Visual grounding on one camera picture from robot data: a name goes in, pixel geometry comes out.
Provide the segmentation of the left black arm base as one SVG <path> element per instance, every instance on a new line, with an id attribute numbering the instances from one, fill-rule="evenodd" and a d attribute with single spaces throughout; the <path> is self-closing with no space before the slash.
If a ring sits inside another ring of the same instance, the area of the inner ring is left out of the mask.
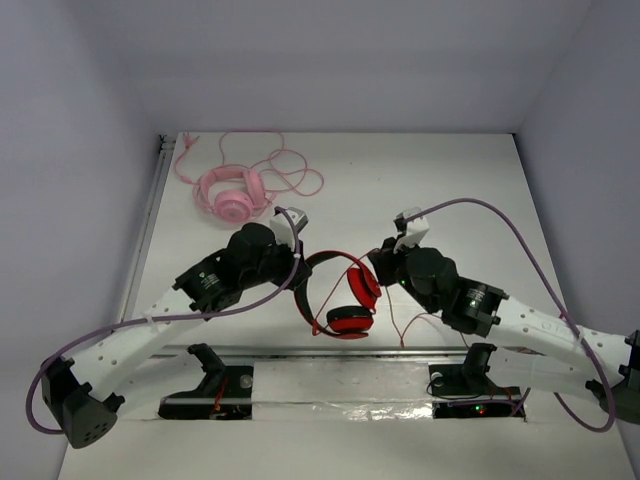
<path id="1" fill-rule="evenodd" d="M 226 365 L 214 350 L 192 344 L 188 354 L 200 363 L 203 377 L 191 389 L 164 397 L 158 416 L 164 420 L 251 420 L 253 365 Z"/>

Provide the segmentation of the red black headphones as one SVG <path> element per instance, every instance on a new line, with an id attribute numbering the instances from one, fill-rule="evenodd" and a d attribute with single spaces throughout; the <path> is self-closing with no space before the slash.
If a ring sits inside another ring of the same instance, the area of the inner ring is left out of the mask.
<path id="1" fill-rule="evenodd" d="M 339 259 L 345 260 L 348 265 L 319 306 L 313 307 L 309 299 L 311 277 L 307 277 L 294 290 L 294 303 L 312 336 L 336 340 L 364 339 L 373 327 L 381 297 L 381 286 L 364 263 L 365 255 L 358 257 L 337 250 L 325 250 L 309 256 L 306 262 L 314 270 Z"/>

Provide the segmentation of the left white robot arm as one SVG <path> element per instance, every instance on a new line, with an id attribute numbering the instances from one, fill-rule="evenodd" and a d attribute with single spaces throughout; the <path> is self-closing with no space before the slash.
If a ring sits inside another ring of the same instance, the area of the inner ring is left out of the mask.
<path id="1" fill-rule="evenodd" d="M 191 266 L 139 319 L 98 329 L 45 360 L 29 388 L 41 392 L 55 434 L 85 448 L 116 424 L 134 372 L 180 335 L 205 322 L 264 305 L 309 276 L 299 238 L 308 220 L 294 209 L 267 225 L 247 223 L 226 247 Z"/>

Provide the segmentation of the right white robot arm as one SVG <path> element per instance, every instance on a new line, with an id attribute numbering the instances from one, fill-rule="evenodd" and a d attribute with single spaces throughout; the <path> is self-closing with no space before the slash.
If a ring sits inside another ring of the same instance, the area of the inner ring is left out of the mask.
<path id="1" fill-rule="evenodd" d="M 379 283 L 399 285 L 452 330 L 478 337 L 461 372 L 470 391 L 517 386 L 571 395 L 616 419 L 639 421 L 639 334 L 571 325 L 491 285 L 462 277 L 434 248 L 398 247 L 389 238 L 368 256 Z"/>

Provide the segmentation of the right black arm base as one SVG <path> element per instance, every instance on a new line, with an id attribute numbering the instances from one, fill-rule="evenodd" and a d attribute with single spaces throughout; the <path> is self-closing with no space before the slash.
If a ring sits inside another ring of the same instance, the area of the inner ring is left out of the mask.
<path id="1" fill-rule="evenodd" d="M 474 343 L 461 363 L 429 367 L 426 393 L 434 400 L 435 419 L 526 417 L 523 406 L 517 409 L 520 388 L 498 386 L 487 376 L 488 361 L 496 350 L 489 344 Z"/>

